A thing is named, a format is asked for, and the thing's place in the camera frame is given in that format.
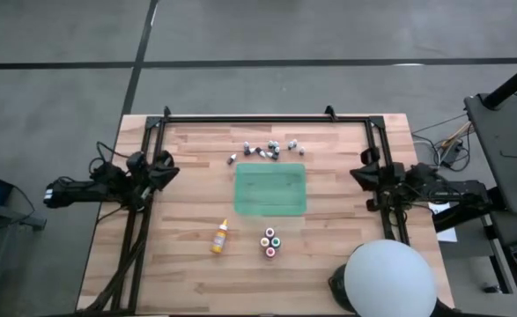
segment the wooden table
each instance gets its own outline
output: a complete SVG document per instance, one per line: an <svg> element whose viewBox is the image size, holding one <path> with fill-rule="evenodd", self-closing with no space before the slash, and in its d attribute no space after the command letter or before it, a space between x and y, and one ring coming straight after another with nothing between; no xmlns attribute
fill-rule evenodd
<svg viewBox="0 0 517 317"><path fill-rule="evenodd" d="M394 161L416 164L406 115L384 117ZM117 151L140 149L145 118L123 118ZM305 156L284 149L294 138L306 147ZM226 160L236 152L238 162L279 164L242 155L244 141L265 147L269 140L283 145L279 162L306 167L302 217L244 217L233 209L236 167ZM372 193L363 192L349 174L362 166L359 153L366 148L365 128L357 123L167 124L163 149L181 171L155 196L137 313L347 313L332 299L327 279L356 246L383 239L380 214L365 206ZM114 162L124 167L122 158ZM104 203L101 214L115 207ZM453 306L431 214L420 208L408 213L410 243L432 266L440 300ZM78 308L91 303L114 274L126 217L118 213L97 226ZM224 218L227 242L215 255L210 244ZM283 241L271 261L259 248L268 226ZM127 291L123 295L126 305Z"/></svg>

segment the yellow bottle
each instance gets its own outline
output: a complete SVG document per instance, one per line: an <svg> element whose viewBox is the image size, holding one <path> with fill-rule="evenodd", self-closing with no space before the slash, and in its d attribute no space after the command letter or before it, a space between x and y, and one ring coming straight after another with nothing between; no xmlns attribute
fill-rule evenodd
<svg viewBox="0 0 517 317"><path fill-rule="evenodd" d="M226 225L227 222L225 219L223 224L219 226L217 233L215 233L215 239L213 239L213 245L211 246L211 252L214 254L220 254L223 251L223 245L225 244L226 239Z"/></svg>

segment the white ball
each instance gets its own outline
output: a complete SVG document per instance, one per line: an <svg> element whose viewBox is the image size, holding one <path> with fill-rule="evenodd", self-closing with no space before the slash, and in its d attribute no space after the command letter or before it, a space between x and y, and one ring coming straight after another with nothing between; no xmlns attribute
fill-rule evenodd
<svg viewBox="0 0 517 317"><path fill-rule="evenodd" d="M428 263L413 248L393 240L358 247L346 263L344 289L362 317L428 317L437 300Z"/></svg>

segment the green tray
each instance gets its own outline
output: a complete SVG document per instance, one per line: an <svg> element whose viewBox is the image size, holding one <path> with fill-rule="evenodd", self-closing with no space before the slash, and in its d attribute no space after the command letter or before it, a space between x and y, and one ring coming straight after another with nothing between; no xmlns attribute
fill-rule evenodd
<svg viewBox="0 0 517 317"><path fill-rule="evenodd" d="M234 210L250 216L300 216L307 210L303 164L239 163Z"/></svg>

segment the gray floor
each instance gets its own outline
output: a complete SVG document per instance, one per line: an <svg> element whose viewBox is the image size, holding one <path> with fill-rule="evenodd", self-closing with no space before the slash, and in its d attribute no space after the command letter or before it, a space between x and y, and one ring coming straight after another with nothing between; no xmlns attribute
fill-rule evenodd
<svg viewBox="0 0 517 317"><path fill-rule="evenodd" d="M0 63L134 61L148 0L0 0ZM161 0L146 60L517 57L517 0ZM133 114L406 113L412 129L463 114L517 64L143 70ZM0 70L0 178L22 187L45 232L18 232L0 316L71 312L97 205L47 210L45 186L87 176L112 144L130 70ZM438 140L464 119L421 132ZM494 185L476 138L452 180ZM430 153L417 147L419 159ZM483 259L446 261L456 305L517 316L517 297L480 292Z"/></svg>

